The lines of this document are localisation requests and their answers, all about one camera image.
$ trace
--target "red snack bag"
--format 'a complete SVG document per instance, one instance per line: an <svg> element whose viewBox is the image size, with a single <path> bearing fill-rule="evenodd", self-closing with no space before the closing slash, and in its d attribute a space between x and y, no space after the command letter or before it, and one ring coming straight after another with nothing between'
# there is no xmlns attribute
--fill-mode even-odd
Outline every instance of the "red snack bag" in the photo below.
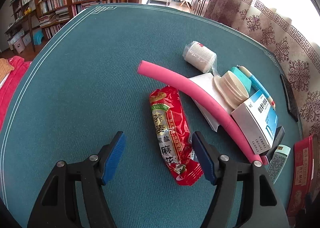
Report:
<svg viewBox="0 0 320 228"><path fill-rule="evenodd" d="M163 159L178 185L193 185L203 172L193 160L195 153L178 90L171 86L157 89L149 101Z"/></svg>

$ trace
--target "red cushion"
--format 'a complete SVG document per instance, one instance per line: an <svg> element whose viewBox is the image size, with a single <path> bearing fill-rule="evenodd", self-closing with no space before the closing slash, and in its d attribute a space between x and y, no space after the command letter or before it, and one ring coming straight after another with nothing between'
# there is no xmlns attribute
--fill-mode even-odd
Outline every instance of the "red cushion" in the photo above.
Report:
<svg viewBox="0 0 320 228"><path fill-rule="evenodd" d="M10 101L16 91L22 77L30 66L31 62L25 62L23 58L14 56L9 59L10 65L14 70L10 72L7 80L0 89L0 131L7 113Z"/></svg>

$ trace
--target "red gift box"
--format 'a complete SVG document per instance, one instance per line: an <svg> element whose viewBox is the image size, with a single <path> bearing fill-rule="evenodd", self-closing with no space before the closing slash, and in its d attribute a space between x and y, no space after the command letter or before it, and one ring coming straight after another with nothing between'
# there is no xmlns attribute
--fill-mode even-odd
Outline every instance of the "red gift box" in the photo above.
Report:
<svg viewBox="0 0 320 228"><path fill-rule="evenodd" d="M294 145L294 178L287 216L295 216L304 208L305 195L317 186L318 138L311 135Z"/></svg>

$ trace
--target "pink foam tube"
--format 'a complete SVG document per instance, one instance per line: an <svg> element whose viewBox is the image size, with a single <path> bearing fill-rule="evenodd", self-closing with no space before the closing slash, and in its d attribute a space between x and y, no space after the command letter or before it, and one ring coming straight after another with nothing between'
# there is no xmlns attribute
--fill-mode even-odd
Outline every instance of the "pink foam tube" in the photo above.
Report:
<svg viewBox="0 0 320 228"><path fill-rule="evenodd" d="M144 60L140 62L138 73L170 85L196 100L220 123L250 163L255 160L262 162L260 156L253 153L247 139L231 116L200 86L178 73Z"/></svg>

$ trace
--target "blue stool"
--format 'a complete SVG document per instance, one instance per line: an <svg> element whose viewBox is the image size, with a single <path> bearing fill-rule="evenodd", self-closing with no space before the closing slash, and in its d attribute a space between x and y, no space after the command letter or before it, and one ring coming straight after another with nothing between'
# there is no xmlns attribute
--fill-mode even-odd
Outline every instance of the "blue stool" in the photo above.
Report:
<svg viewBox="0 0 320 228"><path fill-rule="evenodd" d="M35 43L35 45L40 45L42 38L44 38L42 30L39 30L36 33L34 33L33 34L33 42Z"/></svg>

